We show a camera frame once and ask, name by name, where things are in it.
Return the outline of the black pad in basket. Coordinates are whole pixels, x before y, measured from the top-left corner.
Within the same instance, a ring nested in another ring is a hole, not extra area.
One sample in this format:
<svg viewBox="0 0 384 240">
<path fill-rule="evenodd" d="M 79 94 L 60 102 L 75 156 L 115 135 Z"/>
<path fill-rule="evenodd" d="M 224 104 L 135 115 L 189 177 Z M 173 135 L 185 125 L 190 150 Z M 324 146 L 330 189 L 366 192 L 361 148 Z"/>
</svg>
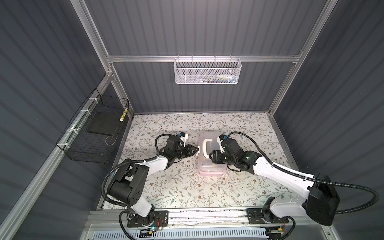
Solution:
<svg viewBox="0 0 384 240">
<path fill-rule="evenodd" d="M 88 133 L 113 136 L 118 132 L 122 122 L 120 116 L 114 113 L 99 112 L 87 128 Z"/>
</svg>

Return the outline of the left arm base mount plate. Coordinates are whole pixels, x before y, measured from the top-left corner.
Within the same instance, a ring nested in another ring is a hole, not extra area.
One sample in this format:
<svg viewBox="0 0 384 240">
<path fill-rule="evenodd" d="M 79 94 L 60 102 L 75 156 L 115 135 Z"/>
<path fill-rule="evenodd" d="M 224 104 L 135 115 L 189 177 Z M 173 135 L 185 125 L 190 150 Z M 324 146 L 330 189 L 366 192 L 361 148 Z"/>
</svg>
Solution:
<svg viewBox="0 0 384 240">
<path fill-rule="evenodd" d="M 169 220 L 169 211 L 154 210 L 147 217 L 138 214 L 128 216 L 128 228 L 141 227 L 167 227 Z"/>
</svg>

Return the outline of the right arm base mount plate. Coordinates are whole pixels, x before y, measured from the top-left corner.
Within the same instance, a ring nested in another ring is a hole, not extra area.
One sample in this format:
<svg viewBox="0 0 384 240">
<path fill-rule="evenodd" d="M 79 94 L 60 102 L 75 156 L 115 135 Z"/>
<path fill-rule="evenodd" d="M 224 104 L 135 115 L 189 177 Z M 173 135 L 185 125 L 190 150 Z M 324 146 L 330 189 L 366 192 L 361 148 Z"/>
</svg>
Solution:
<svg viewBox="0 0 384 240">
<path fill-rule="evenodd" d="M 287 224 L 288 217 L 278 218 L 269 211 L 263 211 L 262 208 L 246 209 L 246 216 L 250 224 Z"/>
</svg>

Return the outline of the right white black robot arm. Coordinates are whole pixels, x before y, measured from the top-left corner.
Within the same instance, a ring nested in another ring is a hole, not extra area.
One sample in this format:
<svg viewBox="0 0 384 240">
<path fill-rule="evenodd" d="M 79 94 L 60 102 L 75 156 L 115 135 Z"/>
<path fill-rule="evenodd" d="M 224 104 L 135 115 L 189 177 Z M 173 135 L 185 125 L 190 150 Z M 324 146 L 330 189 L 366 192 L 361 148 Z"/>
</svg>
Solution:
<svg viewBox="0 0 384 240">
<path fill-rule="evenodd" d="M 219 148 L 209 153 L 203 151 L 203 155 L 214 164 L 232 165 L 237 171 L 271 179 L 298 195 L 296 198 L 268 198 L 259 214 L 265 222 L 272 223 L 288 217 L 309 217 L 323 226 L 332 225 L 340 197 L 333 186 L 320 182 L 329 180 L 328 176 L 318 175 L 312 182 L 312 175 L 270 163 L 261 153 L 245 152 L 232 138 L 223 139 Z"/>
</svg>

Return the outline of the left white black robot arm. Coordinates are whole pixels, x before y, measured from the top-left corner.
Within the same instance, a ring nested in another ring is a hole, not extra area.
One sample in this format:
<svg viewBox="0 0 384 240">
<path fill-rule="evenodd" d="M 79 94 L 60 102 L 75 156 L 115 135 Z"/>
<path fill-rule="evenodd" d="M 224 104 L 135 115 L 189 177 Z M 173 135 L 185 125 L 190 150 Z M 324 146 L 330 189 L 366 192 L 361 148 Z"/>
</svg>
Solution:
<svg viewBox="0 0 384 240">
<path fill-rule="evenodd" d="M 155 207 L 142 196 L 147 177 L 166 170 L 185 158 L 195 156 L 199 148 L 187 145 L 187 139 L 186 133 L 157 136 L 155 157 L 142 160 L 125 159 L 111 169 L 101 185 L 102 198 L 141 218 L 151 218 Z"/>
</svg>

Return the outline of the yellow tube in basket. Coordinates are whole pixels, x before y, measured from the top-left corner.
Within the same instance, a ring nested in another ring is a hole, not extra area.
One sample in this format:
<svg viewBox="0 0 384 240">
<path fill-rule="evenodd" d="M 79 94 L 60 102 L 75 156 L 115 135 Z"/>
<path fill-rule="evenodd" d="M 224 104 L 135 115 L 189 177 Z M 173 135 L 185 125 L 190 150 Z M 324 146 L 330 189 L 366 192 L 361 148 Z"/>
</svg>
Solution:
<svg viewBox="0 0 384 240">
<path fill-rule="evenodd" d="M 127 113 L 128 113 L 128 108 L 125 108 L 124 111 L 123 111 L 123 113 L 122 113 L 122 115 L 121 115 L 121 117 L 120 117 L 120 122 L 123 122 L 123 121 L 124 121 L 124 119 L 125 119 Z"/>
</svg>

